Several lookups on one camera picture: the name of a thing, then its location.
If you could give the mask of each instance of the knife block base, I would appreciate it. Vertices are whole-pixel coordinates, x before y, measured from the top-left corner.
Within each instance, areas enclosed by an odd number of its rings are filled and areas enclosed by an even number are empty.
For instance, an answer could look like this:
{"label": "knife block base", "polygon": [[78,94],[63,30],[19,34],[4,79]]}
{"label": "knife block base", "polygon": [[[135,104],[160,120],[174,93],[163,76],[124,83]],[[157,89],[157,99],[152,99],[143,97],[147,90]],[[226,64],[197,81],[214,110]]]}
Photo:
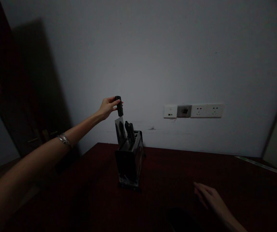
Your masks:
{"label": "knife block base", "polygon": [[139,177],[142,170],[143,158],[143,134],[141,131],[134,131],[135,143],[132,145],[128,139],[125,144],[115,151],[115,157],[119,172],[118,186],[125,189],[132,189],[141,192]]}

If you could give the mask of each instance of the knife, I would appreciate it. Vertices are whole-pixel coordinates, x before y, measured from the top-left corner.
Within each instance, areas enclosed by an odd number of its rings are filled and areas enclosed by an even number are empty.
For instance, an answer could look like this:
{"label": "knife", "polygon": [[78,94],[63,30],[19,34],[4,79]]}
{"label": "knife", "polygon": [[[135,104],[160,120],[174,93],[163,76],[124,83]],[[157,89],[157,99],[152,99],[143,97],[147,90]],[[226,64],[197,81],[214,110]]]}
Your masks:
{"label": "knife", "polygon": [[135,136],[134,136],[134,130],[133,130],[133,124],[131,126],[132,123],[128,123],[128,121],[125,121],[125,129],[126,129],[126,132],[128,132],[128,140],[131,144],[134,144],[135,142]]}
{"label": "knife", "polygon": [[120,100],[120,102],[117,105],[118,110],[118,116],[119,118],[115,120],[115,126],[116,126],[116,133],[117,133],[117,139],[118,139],[118,145],[119,148],[122,148],[126,141],[125,137],[125,130],[124,130],[124,123],[123,123],[123,109],[122,109],[122,101],[120,96],[115,96],[115,101]]}
{"label": "knife", "polygon": [[129,127],[130,127],[130,133],[131,133],[132,144],[134,144],[134,143],[135,143],[135,134],[134,134],[133,124],[130,123],[130,124],[129,124]]}

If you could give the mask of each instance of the silver bracelet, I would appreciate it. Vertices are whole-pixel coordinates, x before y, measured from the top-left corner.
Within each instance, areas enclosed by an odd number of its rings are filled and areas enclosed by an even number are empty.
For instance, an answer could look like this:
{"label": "silver bracelet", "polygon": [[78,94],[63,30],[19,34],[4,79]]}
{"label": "silver bracelet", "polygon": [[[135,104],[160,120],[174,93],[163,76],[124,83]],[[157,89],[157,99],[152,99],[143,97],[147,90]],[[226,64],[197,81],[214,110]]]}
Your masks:
{"label": "silver bracelet", "polygon": [[71,145],[71,143],[69,142],[69,140],[67,139],[67,137],[65,136],[64,133],[58,135],[58,138],[59,138],[59,140],[61,140],[62,143],[67,144],[67,145],[69,145],[71,148],[73,148],[73,146]]}

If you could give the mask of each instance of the wooden table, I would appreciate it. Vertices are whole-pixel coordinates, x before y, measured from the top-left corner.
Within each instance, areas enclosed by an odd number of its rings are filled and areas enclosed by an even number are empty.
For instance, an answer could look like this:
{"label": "wooden table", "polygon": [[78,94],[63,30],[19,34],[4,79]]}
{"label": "wooden table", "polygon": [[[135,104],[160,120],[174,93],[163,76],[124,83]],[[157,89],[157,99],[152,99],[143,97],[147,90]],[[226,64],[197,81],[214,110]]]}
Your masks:
{"label": "wooden table", "polygon": [[98,143],[16,212],[7,231],[172,231],[180,207],[204,231],[225,231],[193,194],[212,186],[248,231],[277,231],[277,174],[230,155],[145,148],[142,193],[119,189],[115,144]]}

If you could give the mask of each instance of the knife handle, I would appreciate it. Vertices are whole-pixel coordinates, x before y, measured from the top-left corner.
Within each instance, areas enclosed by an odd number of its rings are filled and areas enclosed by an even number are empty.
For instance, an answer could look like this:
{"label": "knife handle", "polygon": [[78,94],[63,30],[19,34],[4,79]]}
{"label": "knife handle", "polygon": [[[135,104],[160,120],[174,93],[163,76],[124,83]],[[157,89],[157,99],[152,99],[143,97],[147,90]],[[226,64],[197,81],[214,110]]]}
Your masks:
{"label": "knife handle", "polygon": [[117,109],[118,109],[118,115],[119,115],[119,117],[121,117],[121,116],[123,116],[121,97],[120,96],[115,96],[115,101],[118,100],[118,99],[120,100],[120,102],[117,105]]}
{"label": "knife handle", "polygon": [[130,123],[130,124],[129,124],[129,127],[130,127],[130,133],[131,133],[132,144],[134,144],[134,142],[135,142],[135,134],[134,134],[133,124]]}
{"label": "knife handle", "polygon": [[131,131],[130,131],[130,127],[129,127],[128,121],[125,121],[124,127],[126,129],[126,132],[128,133],[128,139],[131,140]]}

